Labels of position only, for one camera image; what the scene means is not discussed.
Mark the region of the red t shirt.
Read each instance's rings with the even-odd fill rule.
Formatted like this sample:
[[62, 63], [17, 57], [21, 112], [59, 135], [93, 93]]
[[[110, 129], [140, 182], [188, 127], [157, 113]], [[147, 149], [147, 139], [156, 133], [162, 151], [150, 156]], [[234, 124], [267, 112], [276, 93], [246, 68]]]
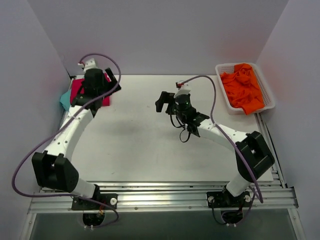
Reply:
[[[83, 75], [78, 75], [76, 76], [71, 83], [71, 92], [70, 92], [70, 104], [73, 102], [75, 97], [78, 94], [84, 94], [87, 90], [86, 83], [83, 86], [83, 83], [85, 81], [85, 78]], [[102, 100], [102, 106], [103, 107], [108, 107], [111, 105], [111, 99], [109, 96], [106, 96]]]

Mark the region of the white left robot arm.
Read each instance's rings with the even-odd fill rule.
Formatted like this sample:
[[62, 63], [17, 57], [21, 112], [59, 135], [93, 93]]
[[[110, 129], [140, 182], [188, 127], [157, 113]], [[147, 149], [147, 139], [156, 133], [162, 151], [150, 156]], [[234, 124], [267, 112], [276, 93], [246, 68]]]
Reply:
[[98, 187], [81, 179], [71, 158], [85, 128], [103, 106], [103, 100], [119, 90], [121, 87], [110, 68], [85, 71], [60, 133], [43, 152], [35, 152], [32, 156], [35, 178], [40, 187], [83, 197], [83, 204], [90, 210], [100, 206]]

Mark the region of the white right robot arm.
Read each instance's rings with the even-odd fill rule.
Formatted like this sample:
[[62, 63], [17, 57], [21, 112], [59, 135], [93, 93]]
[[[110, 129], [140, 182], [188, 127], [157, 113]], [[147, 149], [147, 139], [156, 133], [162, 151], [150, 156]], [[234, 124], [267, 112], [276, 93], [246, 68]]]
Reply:
[[235, 152], [238, 173], [222, 193], [225, 205], [232, 207], [238, 203], [240, 195], [274, 165], [275, 159], [260, 132], [246, 133], [214, 123], [192, 106], [189, 93], [175, 96], [162, 91], [155, 102], [156, 112], [160, 113], [164, 104], [168, 104], [165, 113], [176, 116], [180, 127], [189, 135], [212, 140]]

